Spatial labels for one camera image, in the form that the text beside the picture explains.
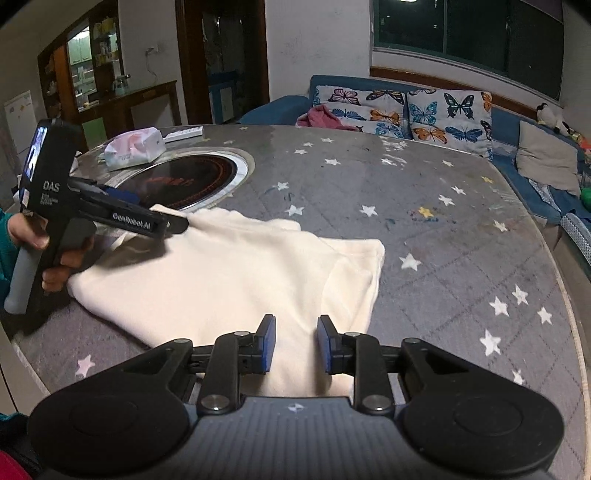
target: beige pillow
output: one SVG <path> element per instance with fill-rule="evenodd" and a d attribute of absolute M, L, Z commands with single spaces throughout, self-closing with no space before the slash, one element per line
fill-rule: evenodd
<path fill-rule="evenodd" d="M 528 122 L 519 123 L 517 170 L 528 179 L 580 195 L 576 148 Z"/>

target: red object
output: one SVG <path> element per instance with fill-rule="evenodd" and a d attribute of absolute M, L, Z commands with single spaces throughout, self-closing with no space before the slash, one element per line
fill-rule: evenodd
<path fill-rule="evenodd" d="M 32 480 L 17 461 L 0 450 L 0 480 Z"/>
<path fill-rule="evenodd" d="M 298 127 L 333 128 L 336 130 L 358 131 L 357 127 L 343 125 L 339 118 L 331 112 L 327 105 L 313 106 L 308 113 L 304 113 L 295 123 Z"/>

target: wooden door frame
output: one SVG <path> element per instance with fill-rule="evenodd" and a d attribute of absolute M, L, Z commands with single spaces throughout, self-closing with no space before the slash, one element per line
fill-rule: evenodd
<path fill-rule="evenodd" d="M 175 0 L 174 5 L 187 120 L 189 125 L 211 124 L 203 30 L 201 25 L 191 28 L 190 23 L 191 19 L 202 17 L 203 8 L 196 0 Z"/>
<path fill-rule="evenodd" d="M 261 69 L 261 99 L 269 103 L 269 71 L 267 62 L 267 28 L 265 24 L 265 0 L 255 0 L 258 27 L 258 51 Z M 191 27 L 191 19 L 203 18 L 200 0 L 175 0 L 177 18 L 178 56 L 180 58 L 181 78 L 187 120 L 190 125 L 211 124 L 213 122 L 209 106 L 209 82 L 205 68 L 205 48 L 203 29 L 199 25 Z"/>
<path fill-rule="evenodd" d="M 263 105 L 269 103 L 269 64 L 267 61 L 267 24 L 265 0 L 256 0 L 258 13 L 258 48 L 261 60 L 261 100 Z"/>

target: white fleece blanket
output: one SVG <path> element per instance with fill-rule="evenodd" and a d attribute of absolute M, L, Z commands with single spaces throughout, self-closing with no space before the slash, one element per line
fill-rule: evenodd
<path fill-rule="evenodd" d="M 94 266 L 74 275 L 70 294 L 90 312 L 149 346 L 175 338 L 211 345 L 277 318 L 271 372 L 245 378 L 250 395 L 349 395 L 352 377 L 322 372 L 317 318 L 366 332 L 384 262 L 379 240 L 319 238 L 284 219 L 261 222 L 214 208 L 162 242 L 124 235 Z"/>

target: round table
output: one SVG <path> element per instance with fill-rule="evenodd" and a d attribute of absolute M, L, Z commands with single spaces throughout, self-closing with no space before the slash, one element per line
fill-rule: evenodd
<path fill-rule="evenodd" d="M 547 396 L 566 425 L 551 471 L 583 478 L 587 418 L 574 318 L 540 232 L 491 163 L 420 142 L 284 126 L 206 126 L 202 137 L 167 145 L 188 147 L 253 156 L 255 171 L 220 207 L 260 220 L 291 212 L 318 236 L 381 240 L 368 333 L 383 345 L 422 338 Z M 108 181 L 113 174 L 96 159 L 103 148 L 80 157 L 76 174 Z M 92 374 L 145 348 L 75 301 L 15 339 L 49 391 L 81 378 L 79 359 L 91 356 Z M 404 401 L 397 387 L 395 395 Z"/>

